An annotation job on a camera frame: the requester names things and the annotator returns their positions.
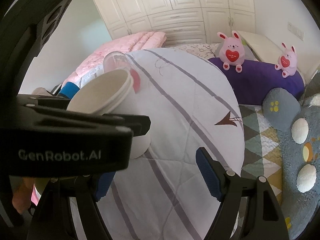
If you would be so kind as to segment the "small pink bunny plush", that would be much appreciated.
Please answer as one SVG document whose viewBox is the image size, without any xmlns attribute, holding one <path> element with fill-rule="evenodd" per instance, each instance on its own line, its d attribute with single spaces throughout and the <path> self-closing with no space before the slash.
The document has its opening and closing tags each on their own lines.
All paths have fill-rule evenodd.
<svg viewBox="0 0 320 240">
<path fill-rule="evenodd" d="M 297 53 L 294 46 L 287 48 L 284 42 L 281 43 L 284 48 L 283 53 L 278 58 L 275 64 L 275 70 L 281 70 L 281 75 L 283 78 L 293 76 L 297 70 Z"/>
</svg>

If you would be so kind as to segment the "triangle patterned quilt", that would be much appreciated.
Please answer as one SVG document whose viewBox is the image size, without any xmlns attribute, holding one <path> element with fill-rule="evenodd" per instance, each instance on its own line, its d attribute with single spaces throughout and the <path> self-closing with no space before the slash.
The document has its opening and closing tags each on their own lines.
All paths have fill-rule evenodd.
<svg viewBox="0 0 320 240">
<path fill-rule="evenodd" d="M 282 202 L 282 157 L 277 130 L 263 115 L 260 106 L 240 105 L 244 124 L 245 151 L 241 176 L 264 176 Z"/>
</svg>

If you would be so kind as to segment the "cream white wardrobe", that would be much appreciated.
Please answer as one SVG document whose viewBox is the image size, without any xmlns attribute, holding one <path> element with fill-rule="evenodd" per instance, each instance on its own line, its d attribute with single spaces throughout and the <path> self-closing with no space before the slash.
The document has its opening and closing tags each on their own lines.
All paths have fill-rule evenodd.
<svg viewBox="0 0 320 240">
<path fill-rule="evenodd" d="M 217 32 L 255 33 L 254 0 L 93 0 L 113 39 L 162 31 L 166 46 L 219 43 Z"/>
</svg>

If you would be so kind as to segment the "black can blue label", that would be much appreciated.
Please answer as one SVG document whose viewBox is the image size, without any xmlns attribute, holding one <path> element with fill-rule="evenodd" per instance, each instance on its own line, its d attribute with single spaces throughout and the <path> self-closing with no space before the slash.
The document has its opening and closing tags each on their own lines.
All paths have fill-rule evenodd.
<svg viewBox="0 0 320 240">
<path fill-rule="evenodd" d="M 79 90 L 80 88 L 76 84 L 72 82 L 67 82 L 61 88 L 57 96 L 67 98 L 67 99 L 72 99 Z"/>
</svg>

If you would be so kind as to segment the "purple pillow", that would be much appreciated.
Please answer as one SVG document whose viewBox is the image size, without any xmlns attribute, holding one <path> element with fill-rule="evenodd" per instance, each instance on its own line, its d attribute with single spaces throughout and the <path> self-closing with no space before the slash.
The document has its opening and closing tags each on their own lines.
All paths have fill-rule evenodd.
<svg viewBox="0 0 320 240">
<path fill-rule="evenodd" d="M 224 70 L 223 62 L 218 57 L 209 61 L 225 74 L 241 105 L 261 105 L 268 92 L 274 88 L 283 88 L 297 99 L 304 92 L 304 82 L 299 72 L 283 78 L 281 71 L 275 70 L 274 64 L 245 60 L 242 72 L 237 73 L 234 66 Z"/>
</svg>

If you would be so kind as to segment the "white grey striped quilt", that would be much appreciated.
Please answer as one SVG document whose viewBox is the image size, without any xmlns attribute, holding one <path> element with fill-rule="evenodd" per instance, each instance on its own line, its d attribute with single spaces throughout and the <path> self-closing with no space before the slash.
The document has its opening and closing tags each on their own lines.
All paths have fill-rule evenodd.
<svg viewBox="0 0 320 240">
<path fill-rule="evenodd" d="M 99 211 L 113 239 L 204 239 L 219 208 L 196 165 L 204 147 L 240 173 L 244 127 L 233 89 L 217 66 L 181 50 L 128 54 L 140 76 L 137 101 L 151 144 L 116 173 Z"/>
</svg>

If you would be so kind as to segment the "grey paw plush cushion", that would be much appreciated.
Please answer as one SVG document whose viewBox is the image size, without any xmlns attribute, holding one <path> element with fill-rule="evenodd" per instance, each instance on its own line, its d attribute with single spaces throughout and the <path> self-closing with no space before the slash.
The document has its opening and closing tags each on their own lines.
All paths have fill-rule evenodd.
<svg viewBox="0 0 320 240">
<path fill-rule="evenodd" d="M 319 208 L 319 94 L 299 102 L 283 88 L 269 91 L 264 117 L 277 130 L 283 163 L 281 210 L 297 239 Z"/>
</svg>

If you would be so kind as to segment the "white paper cup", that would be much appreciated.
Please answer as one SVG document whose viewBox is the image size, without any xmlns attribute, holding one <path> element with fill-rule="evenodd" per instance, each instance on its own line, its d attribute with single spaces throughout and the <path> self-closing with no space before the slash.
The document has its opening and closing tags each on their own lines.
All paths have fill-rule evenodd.
<svg viewBox="0 0 320 240">
<path fill-rule="evenodd" d="M 116 69 L 89 81 L 73 96 L 67 110 L 98 116 L 142 114 L 133 89 L 133 77 L 125 69 Z"/>
</svg>

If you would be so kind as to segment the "heart print bed sheet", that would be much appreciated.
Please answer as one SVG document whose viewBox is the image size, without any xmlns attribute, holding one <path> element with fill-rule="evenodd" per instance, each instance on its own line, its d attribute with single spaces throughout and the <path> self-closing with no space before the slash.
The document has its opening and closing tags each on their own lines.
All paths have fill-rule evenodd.
<svg viewBox="0 0 320 240">
<path fill-rule="evenodd" d="M 182 44 L 171 47 L 174 50 L 182 50 L 189 54 L 201 57 L 203 59 L 211 59 L 216 57 L 215 52 L 219 47 L 219 43 L 195 43 L 195 44 Z"/>
</svg>

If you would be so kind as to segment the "cream white pillow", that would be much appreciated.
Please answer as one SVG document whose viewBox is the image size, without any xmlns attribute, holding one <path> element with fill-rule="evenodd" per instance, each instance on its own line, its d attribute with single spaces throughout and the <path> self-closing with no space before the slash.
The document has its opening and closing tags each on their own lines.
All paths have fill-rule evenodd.
<svg viewBox="0 0 320 240">
<path fill-rule="evenodd" d="M 266 36 L 246 31 L 238 31 L 238 33 L 248 47 L 251 48 L 257 59 L 267 63 L 276 64 L 278 62 L 278 57 L 282 54 L 283 50 Z"/>
</svg>

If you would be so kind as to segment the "large pink bunny plush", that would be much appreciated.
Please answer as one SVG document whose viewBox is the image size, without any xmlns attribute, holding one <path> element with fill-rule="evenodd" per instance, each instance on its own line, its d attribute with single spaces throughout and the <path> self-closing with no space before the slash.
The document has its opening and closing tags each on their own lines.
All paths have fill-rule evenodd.
<svg viewBox="0 0 320 240">
<path fill-rule="evenodd" d="M 232 36 L 227 37 L 222 32 L 217 32 L 217 36 L 223 39 L 222 47 L 219 51 L 219 58 L 223 62 L 223 69 L 229 70 L 230 66 L 235 67 L 237 73 L 242 72 L 242 64 L 245 61 L 245 49 L 238 32 L 232 31 Z"/>
</svg>

